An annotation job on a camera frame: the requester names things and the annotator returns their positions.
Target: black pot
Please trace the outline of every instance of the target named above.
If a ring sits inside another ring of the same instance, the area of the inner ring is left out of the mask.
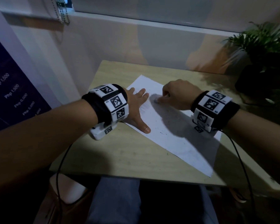
[[[247,65],[240,74],[235,88],[248,96],[266,96],[269,77],[259,66]]]

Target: paper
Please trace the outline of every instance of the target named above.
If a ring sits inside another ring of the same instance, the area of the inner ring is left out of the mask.
[[[193,112],[179,111],[168,105],[155,103],[155,98],[162,95],[162,84],[141,75],[128,89],[131,87],[135,88],[134,93],[142,88],[149,93],[148,100],[140,107],[140,114],[151,133],[145,134],[133,125],[126,124],[211,177],[221,132],[218,131],[214,138],[207,139],[191,126]]]

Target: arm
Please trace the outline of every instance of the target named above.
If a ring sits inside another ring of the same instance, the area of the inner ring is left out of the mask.
[[[189,110],[202,93],[184,80],[171,81],[163,87],[158,102],[179,110]],[[280,126],[249,112],[239,110],[224,128],[254,160],[280,183]]]
[[[126,92],[128,118],[149,133],[139,113],[148,94],[143,95],[145,89],[135,95],[133,88]],[[0,131],[0,188],[48,166],[97,123],[93,108],[85,100],[79,100]]]

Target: potted plant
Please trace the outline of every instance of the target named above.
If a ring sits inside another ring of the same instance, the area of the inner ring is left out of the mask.
[[[280,76],[280,27],[270,22],[253,25],[227,39],[236,52],[245,51],[252,63],[243,69],[235,88],[249,96],[266,97],[280,85],[280,77],[276,77]]]

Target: wooden table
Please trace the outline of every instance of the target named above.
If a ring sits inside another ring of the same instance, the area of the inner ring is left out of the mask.
[[[188,80],[202,90],[216,89],[241,104],[233,87],[236,79],[231,76],[111,61],[102,61],[90,88],[104,83],[128,87],[140,75],[161,84],[176,79]],[[78,139],[71,147],[61,172],[247,188],[243,169],[230,140],[222,134],[220,143],[210,178],[126,124],[119,123],[102,140],[93,140],[88,134]],[[280,185],[237,147],[254,190],[280,193]],[[62,157],[63,154],[52,163],[52,171],[57,171]]]

